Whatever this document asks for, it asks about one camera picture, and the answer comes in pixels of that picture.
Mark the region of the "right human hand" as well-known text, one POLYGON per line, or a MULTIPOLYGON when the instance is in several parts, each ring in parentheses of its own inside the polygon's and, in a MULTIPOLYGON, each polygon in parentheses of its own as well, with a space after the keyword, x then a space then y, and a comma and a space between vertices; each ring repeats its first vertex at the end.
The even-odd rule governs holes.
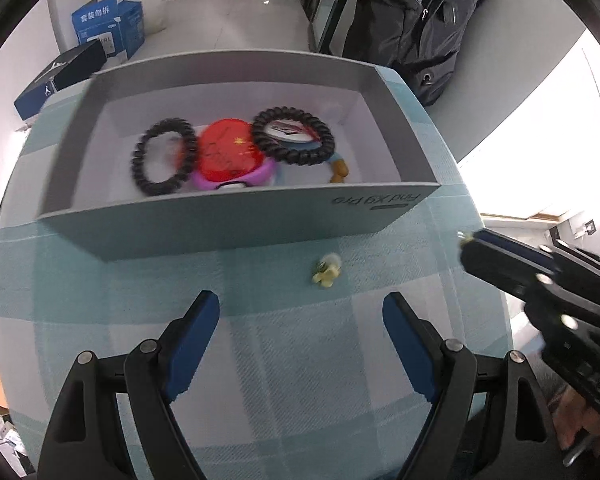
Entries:
POLYGON ((580 430, 585 430, 596 437, 593 451, 596 456, 600 455, 600 414, 570 386, 567 386, 558 398, 553 422, 559 446, 563 451, 573 446, 580 430))

